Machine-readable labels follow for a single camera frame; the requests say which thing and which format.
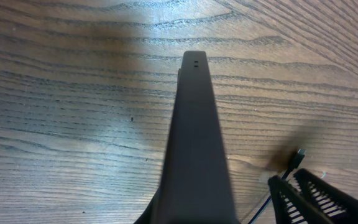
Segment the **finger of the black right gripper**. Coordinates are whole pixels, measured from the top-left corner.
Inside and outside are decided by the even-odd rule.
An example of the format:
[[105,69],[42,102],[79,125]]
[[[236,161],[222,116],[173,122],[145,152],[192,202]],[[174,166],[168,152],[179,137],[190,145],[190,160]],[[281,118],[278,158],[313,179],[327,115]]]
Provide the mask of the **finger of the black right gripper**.
[[358,200],[306,169],[294,174],[304,199],[333,223],[358,224]]
[[289,183],[278,176],[268,180],[276,224],[333,224],[310,205]]

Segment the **Galaxy S24 smartphone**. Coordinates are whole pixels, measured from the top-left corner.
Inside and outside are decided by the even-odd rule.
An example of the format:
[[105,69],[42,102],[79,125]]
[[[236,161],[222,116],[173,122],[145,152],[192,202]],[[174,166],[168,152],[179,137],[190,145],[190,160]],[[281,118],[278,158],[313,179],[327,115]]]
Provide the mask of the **Galaxy S24 smartphone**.
[[159,187],[137,223],[237,223],[204,51],[186,51]]

